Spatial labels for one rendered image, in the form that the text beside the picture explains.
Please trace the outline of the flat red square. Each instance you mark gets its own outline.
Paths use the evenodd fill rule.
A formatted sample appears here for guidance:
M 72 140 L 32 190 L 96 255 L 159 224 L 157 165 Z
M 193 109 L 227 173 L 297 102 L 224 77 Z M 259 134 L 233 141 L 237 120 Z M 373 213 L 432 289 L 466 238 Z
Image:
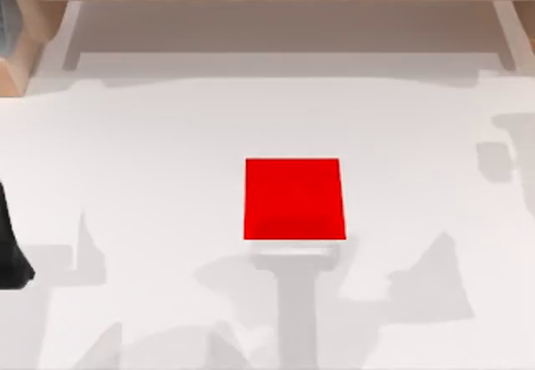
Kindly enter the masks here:
M 247 158 L 247 241 L 344 241 L 340 162 L 335 158 Z

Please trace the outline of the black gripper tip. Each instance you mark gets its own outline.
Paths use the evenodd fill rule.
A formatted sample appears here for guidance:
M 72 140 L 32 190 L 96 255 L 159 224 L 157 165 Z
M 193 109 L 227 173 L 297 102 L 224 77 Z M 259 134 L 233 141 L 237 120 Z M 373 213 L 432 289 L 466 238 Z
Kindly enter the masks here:
M 5 189 L 0 182 L 0 290 L 23 289 L 34 277 L 35 270 L 13 232 Z

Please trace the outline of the wooden cabinet with glass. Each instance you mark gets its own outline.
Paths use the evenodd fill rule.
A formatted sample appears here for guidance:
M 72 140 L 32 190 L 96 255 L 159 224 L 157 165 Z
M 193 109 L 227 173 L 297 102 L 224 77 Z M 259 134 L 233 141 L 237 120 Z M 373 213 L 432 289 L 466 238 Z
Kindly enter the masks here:
M 57 34 L 66 2 L 0 0 L 0 98 L 23 96 L 43 46 Z

